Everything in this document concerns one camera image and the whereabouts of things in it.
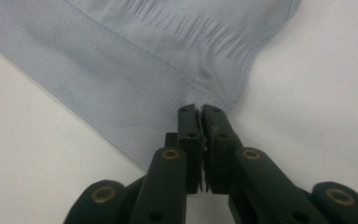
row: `brass rivet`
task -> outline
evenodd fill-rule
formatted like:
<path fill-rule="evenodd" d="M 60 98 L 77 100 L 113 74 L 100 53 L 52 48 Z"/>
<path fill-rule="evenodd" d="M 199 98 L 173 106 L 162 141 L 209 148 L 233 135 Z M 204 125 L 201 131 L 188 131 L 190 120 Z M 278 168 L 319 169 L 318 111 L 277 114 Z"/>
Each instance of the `brass rivet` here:
<path fill-rule="evenodd" d="M 168 160 L 176 159 L 179 157 L 179 152 L 176 151 L 175 149 L 167 149 L 162 152 L 162 157 Z"/>
<path fill-rule="evenodd" d="M 92 192 L 92 200 L 95 203 L 106 203 L 116 196 L 116 189 L 112 186 L 100 187 Z"/>
<path fill-rule="evenodd" d="M 260 158 L 260 154 L 254 150 L 247 149 L 242 152 L 242 156 L 250 160 L 257 160 Z"/>
<path fill-rule="evenodd" d="M 354 198 L 342 189 L 326 189 L 326 195 L 336 203 L 354 205 Z"/>

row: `cloth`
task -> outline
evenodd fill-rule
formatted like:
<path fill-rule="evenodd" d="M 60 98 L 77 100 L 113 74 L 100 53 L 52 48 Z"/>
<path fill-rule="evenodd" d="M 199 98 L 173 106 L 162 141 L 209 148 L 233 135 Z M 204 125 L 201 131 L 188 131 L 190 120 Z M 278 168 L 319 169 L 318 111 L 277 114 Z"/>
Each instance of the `cloth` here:
<path fill-rule="evenodd" d="M 232 109 L 299 4 L 2 0 L 0 51 L 146 169 L 177 108 Z"/>

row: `white background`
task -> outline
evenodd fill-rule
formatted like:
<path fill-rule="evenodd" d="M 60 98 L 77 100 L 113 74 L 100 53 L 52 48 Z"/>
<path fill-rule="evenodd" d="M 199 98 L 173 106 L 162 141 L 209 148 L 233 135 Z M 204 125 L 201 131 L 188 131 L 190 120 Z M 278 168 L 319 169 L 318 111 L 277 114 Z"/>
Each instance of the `white background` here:
<path fill-rule="evenodd" d="M 301 188 L 358 191 L 358 0 L 304 0 L 229 118 Z M 62 223 L 91 183 L 143 174 L 0 54 L 0 223 Z M 187 223 L 233 223 L 227 197 L 188 197 Z"/>

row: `light blue fabric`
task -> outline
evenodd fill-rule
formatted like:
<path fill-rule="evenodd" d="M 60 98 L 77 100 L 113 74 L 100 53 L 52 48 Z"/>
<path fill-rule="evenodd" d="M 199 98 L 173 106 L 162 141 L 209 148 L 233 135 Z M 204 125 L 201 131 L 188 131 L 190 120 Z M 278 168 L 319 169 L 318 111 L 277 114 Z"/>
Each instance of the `light blue fabric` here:
<path fill-rule="evenodd" d="M 0 0 L 0 51 L 146 169 L 177 108 L 235 105 L 299 3 Z"/>

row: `white table surface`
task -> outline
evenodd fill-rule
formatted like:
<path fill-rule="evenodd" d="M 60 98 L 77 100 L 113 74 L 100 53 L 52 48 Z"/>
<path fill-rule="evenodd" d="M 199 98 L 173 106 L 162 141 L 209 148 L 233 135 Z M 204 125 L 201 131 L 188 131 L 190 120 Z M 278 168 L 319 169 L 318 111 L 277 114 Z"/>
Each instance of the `white table surface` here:
<path fill-rule="evenodd" d="M 229 118 L 299 187 L 358 191 L 358 0 L 304 0 L 257 55 Z M 91 183 L 143 174 L 0 54 L 0 224 L 62 223 Z M 206 193 L 187 197 L 186 221 L 234 223 L 227 197 Z"/>

